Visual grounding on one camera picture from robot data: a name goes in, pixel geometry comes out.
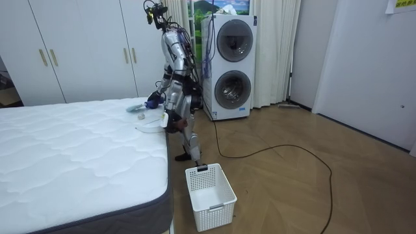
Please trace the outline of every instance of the wardrobe door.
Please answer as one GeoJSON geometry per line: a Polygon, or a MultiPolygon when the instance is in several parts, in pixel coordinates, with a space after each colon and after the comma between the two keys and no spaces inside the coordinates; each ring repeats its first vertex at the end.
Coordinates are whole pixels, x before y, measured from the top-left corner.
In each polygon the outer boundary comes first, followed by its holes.
{"type": "Polygon", "coordinates": [[[86,39],[106,99],[137,98],[119,0],[77,0],[86,39]]]}
{"type": "Polygon", "coordinates": [[[76,0],[29,0],[68,103],[105,99],[76,0]]]}
{"type": "Polygon", "coordinates": [[[140,97],[148,96],[156,89],[155,83],[162,79],[166,61],[161,47],[162,31],[157,30],[154,23],[148,24],[143,2],[120,0],[140,97]]]}
{"type": "Polygon", "coordinates": [[[137,97],[117,0],[30,0],[67,102],[137,97]]]}
{"type": "Polygon", "coordinates": [[[27,0],[0,1],[0,55],[25,106],[64,103],[27,0]]]}

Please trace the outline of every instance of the washing machine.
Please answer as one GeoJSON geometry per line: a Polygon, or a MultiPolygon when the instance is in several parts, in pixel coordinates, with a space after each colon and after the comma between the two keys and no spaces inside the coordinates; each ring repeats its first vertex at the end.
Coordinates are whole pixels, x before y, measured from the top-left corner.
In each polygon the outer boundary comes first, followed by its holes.
{"type": "Polygon", "coordinates": [[[214,34],[211,16],[201,23],[204,110],[212,120],[246,117],[254,87],[257,16],[213,17],[214,34]]]}

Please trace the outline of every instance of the cabinet handle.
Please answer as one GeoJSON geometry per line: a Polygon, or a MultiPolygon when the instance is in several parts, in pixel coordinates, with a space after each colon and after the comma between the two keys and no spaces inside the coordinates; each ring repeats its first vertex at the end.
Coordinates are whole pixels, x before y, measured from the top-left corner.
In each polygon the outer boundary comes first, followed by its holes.
{"type": "Polygon", "coordinates": [[[55,53],[53,52],[53,49],[50,49],[49,51],[51,52],[52,59],[53,59],[53,62],[55,63],[55,66],[58,66],[58,61],[57,61],[57,58],[55,56],[55,53]]]}
{"type": "Polygon", "coordinates": [[[135,63],[137,63],[135,49],[134,48],[131,48],[131,52],[133,53],[133,59],[135,60],[135,63]]]}
{"type": "Polygon", "coordinates": [[[46,58],[44,55],[44,51],[42,49],[39,49],[40,57],[42,58],[42,61],[44,62],[45,66],[47,66],[46,58]]]}
{"type": "Polygon", "coordinates": [[[129,64],[129,59],[127,58],[127,50],[124,48],[124,58],[125,58],[125,63],[129,64]]]}

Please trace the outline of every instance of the basket handle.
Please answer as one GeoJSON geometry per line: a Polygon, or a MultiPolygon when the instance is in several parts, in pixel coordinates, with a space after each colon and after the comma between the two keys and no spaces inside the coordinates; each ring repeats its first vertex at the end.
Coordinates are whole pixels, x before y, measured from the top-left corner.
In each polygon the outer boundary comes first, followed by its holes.
{"type": "Polygon", "coordinates": [[[206,170],[208,170],[207,165],[199,166],[199,167],[196,168],[197,172],[203,172],[203,171],[206,171],[206,170]]]}
{"type": "Polygon", "coordinates": [[[218,204],[218,205],[213,205],[212,207],[209,207],[209,211],[214,211],[214,210],[219,210],[219,209],[222,209],[222,208],[223,208],[223,206],[224,206],[224,204],[223,204],[223,203],[218,204]]]}

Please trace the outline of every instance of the humanoid robot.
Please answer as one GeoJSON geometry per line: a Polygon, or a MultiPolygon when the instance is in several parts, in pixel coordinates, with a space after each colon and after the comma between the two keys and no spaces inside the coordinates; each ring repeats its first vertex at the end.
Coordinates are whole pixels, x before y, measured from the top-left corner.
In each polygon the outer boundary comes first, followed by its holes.
{"type": "Polygon", "coordinates": [[[175,160],[192,159],[196,166],[202,166],[200,141],[193,131],[195,110],[201,108],[203,102],[202,89],[195,70],[189,34],[176,22],[169,22],[163,17],[168,8],[161,3],[146,0],[143,8],[148,23],[154,21],[156,28],[162,30],[161,45],[166,58],[163,78],[157,90],[149,96],[147,107],[157,108],[160,100],[165,99],[162,126],[168,133],[181,133],[185,150],[175,160]],[[146,3],[152,3],[153,6],[148,7],[146,3]]]}

